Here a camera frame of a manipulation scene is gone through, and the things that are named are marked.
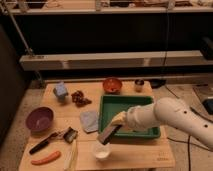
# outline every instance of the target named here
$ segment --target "purple bowl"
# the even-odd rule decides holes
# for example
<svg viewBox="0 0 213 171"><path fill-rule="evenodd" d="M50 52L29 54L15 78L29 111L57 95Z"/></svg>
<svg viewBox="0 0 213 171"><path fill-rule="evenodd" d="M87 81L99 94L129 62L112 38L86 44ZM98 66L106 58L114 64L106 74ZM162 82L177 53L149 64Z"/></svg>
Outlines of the purple bowl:
<svg viewBox="0 0 213 171"><path fill-rule="evenodd" d="M49 128L53 121L53 111L48 107L33 110L26 119L26 126L32 132L40 132Z"/></svg>

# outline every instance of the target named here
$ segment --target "metal rod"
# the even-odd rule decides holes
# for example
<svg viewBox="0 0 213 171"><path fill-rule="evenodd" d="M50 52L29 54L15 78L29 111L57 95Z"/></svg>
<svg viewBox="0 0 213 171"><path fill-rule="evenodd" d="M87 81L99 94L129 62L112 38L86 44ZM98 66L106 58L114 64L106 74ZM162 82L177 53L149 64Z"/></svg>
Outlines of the metal rod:
<svg viewBox="0 0 213 171"><path fill-rule="evenodd" d="M39 71L34 71L40 87L45 87L45 81Z"/></svg>
<svg viewBox="0 0 213 171"><path fill-rule="evenodd" d="M19 28L19 26L18 26L18 24L17 24L17 22L16 22L16 20L15 20L15 18L13 16L13 14L10 12L10 9L7 6L6 0L2 0L2 2L3 2L3 5L4 5L6 11L9 14L9 16L10 16L10 18L11 18L11 20L12 20L12 22L13 22L13 24L14 24L14 26L15 26L15 28L16 28L16 30L17 30L17 32L18 32L18 34L19 34L19 36L20 36L23 44L24 44L24 46L25 46L25 48L26 48L26 51L27 51L28 55L30 57L33 57L34 56L33 50L27 44L27 41L25 40L24 35L23 35L21 29Z"/></svg>

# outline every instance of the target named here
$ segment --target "cable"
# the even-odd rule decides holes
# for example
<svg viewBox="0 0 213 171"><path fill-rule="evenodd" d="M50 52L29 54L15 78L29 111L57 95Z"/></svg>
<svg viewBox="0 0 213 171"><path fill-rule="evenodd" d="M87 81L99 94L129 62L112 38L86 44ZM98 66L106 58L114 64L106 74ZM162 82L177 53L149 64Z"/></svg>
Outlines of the cable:
<svg viewBox="0 0 213 171"><path fill-rule="evenodd" d="M170 137L167 137L167 139L170 140L170 141L177 142L177 143L182 143L182 144L187 144L187 143L188 143L188 142L186 142L186 141L175 140L175 139L170 138ZM192 143L192 142L190 142L190 144L193 145L193 146L196 146L196 147L198 147L198 148L200 148L200 149L202 149L202 150L206 150L206 151L209 151L209 152L213 152L212 150L210 150L210 149L208 149L208 148L205 148L205 147L202 147L201 145L198 145L198 144L195 144L195 143Z"/></svg>
<svg viewBox="0 0 213 171"><path fill-rule="evenodd" d="M169 89L169 88L167 87L166 84L165 84L164 86L165 86L165 88L166 88L171 94L173 94L177 99L180 98L180 97L178 97L171 89Z"/></svg>
<svg viewBox="0 0 213 171"><path fill-rule="evenodd" d="M188 141L187 141L187 151L188 151L188 163L189 163L189 168L188 170L191 171L191 150L190 150L190 138L191 136L188 136Z"/></svg>
<svg viewBox="0 0 213 171"><path fill-rule="evenodd" d="M161 80L164 77L164 70L165 70L165 65L166 65L166 60L167 60L167 55L168 55L168 47L169 47L169 34L170 34L170 22L169 22L169 13L168 13L168 8L166 8L166 43L165 43L165 56L163 59L163 64L161 67Z"/></svg>

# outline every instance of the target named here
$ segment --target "black wall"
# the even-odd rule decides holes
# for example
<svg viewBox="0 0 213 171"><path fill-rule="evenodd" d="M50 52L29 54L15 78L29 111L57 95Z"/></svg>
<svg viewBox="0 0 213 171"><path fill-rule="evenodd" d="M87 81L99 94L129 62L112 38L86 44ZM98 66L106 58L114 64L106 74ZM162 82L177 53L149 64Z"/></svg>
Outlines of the black wall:
<svg viewBox="0 0 213 171"><path fill-rule="evenodd" d="M23 72L18 60L0 22L0 144L29 83L29 76Z"/></svg>
<svg viewBox="0 0 213 171"><path fill-rule="evenodd" d="M24 48L8 17L5 29L19 54ZM36 54L199 49L213 38L213 13L16 16Z"/></svg>

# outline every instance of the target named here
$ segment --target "gray cloth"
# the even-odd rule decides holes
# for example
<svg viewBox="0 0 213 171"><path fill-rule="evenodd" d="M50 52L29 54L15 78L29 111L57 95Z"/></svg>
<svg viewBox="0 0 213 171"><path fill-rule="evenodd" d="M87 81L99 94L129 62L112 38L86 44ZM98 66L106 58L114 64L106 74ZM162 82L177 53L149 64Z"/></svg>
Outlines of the gray cloth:
<svg viewBox="0 0 213 171"><path fill-rule="evenodd" d="M82 127L86 133L98 130L98 113L96 111L86 111L80 114Z"/></svg>

